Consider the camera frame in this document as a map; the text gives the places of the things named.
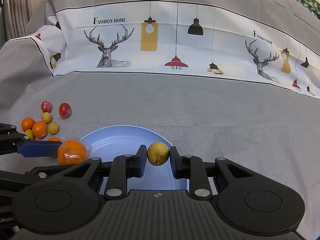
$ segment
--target deer illustration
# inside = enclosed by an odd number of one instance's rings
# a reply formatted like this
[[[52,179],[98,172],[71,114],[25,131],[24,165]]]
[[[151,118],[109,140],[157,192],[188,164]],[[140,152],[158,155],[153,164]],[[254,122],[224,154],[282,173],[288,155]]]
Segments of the deer illustration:
[[[247,40],[245,40],[245,46],[247,47],[247,51],[253,56],[253,62],[257,65],[258,74],[260,76],[264,77],[265,79],[272,80],[272,81],[275,81],[277,83],[280,83],[277,78],[272,77],[272,76],[264,73],[264,71],[263,71],[263,67],[268,65],[270,61],[276,61],[279,58],[279,54],[276,52],[276,55],[274,57],[272,57],[271,52],[270,52],[270,57],[266,58],[263,62],[260,62],[259,61],[259,56],[257,55],[258,48],[254,52],[253,52],[253,49],[252,49],[252,44],[255,41],[256,40],[254,40],[253,42],[250,42],[249,46],[248,46],[247,45]]]
[[[94,27],[90,33],[89,37],[87,33],[84,31],[84,35],[87,37],[87,39],[98,45],[98,50],[102,52],[102,57],[100,59],[100,62],[97,67],[129,67],[131,65],[130,61],[118,61],[111,58],[111,53],[115,51],[118,48],[118,44],[126,41],[130,38],[131,34],[134,31],[134,28],[132,29],[131,33],[128,35],[128,30],[122,25],[122,27],[125,29],[124,36],[122,36],[122,39],[120,39],[119,34],[117,33],[117,39],[111,43],[110,47],[106,47],[103,45],[103,42],[100,41],[100,34],[98,35],[97,39],[95,40],[94,37],[92,37],[92,32],[96,27]]]

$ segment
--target orange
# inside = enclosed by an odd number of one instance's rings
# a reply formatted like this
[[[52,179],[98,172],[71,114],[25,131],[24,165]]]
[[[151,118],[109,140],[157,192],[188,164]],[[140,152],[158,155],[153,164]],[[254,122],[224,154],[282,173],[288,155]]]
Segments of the orange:
[[[32,132],[35,137],[41,139],[48,133],[47,125],[44,121],[36,122],[32,127]]]
[[[59,142],[62,142],[59,138],[57,137],[51,137],[48,139],[48,141],[59,141]]]
[[[89,158],[89,152],[84,145],[76,140],[63,142],[58,149],[58,163],[77,164]]]
[[[21,129],[25,132],[28,129],[32,129],[33,125],[35,124],[35,121],[31,117],[27,117],[23,119],[21,122]]]

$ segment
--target red fruit wrapped in plastic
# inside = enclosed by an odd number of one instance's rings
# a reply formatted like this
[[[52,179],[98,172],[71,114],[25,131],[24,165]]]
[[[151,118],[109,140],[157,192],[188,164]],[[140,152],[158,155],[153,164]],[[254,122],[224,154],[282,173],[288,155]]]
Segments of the red fruit wrapped in plastic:
[[[48,100],[45,100],[41,103],[41,111],[43,113],[50,113],[52,111],[52,105]]]
[[[69,115],[71,115],[71,107],[68,103],[62,103],[59,107],[59,116],[62,119],[66,119]]]

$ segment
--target antler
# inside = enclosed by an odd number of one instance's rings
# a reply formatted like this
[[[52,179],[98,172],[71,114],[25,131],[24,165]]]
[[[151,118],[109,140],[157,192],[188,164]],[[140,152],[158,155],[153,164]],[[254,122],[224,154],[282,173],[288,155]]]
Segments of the antler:
[[[114,51],[118,48],[117,44],[123,42],[123,41],[126,41],[127,39],[130,38],[131,34],[133,33],[134,31],[134,28],[132,29],[131,33],[128,35],[128,30],[122,25],[122,27],[125,29],[125,32],[124,32],[124,36],[122,36],[122,39],[120,40],[119,38],[119,34],[117,33],[117,39],[111,43],[111,46],[109,47],[109,49],[111,49],[111,51]]]
[[[89,37],[88,37],[88,35],[87,35],[87,33],[85,31],[84,31],[84,35],[92,43],[95,43],[95,44],[98,44],[98,45],[103,45],[103,42],[100,41],[100,34],[98,35],[97,40],[95,40],[94,37],[92,37],[92,32],[94,31],[95,28],[96,28],[96,26],[89,32]]]
[[[247,47],[247,51],[256,59],[259,60],[259,56],[257,55],[257,51],[258,48],[253,52],[252,51],[252,44],[255,42],[256,40],[254,40],[253,42],[249,43],[249,46],[247,45],[247,40],[245,40],[245,46]]]
[[[268,62],[270,62],[270,61],[275,61],[275,60],[277,60],[277,59],[279,58],[279,56],[280,56],[280,55],[276,52],[275,56],[272,57],[271,52],[270,52],[270,57],[269,57],[269,58],[266,58],[266,59],[262,62],[262,64],[268,63]]]

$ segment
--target blue gripper pad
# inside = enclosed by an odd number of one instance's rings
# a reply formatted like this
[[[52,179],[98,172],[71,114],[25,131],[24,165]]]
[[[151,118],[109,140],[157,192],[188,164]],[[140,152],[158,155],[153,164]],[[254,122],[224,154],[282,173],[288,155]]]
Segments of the blue gripper pad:
[[[56,156],[60,145],[59,141],[26,141],[18,147],[17,153],[24,157]]]

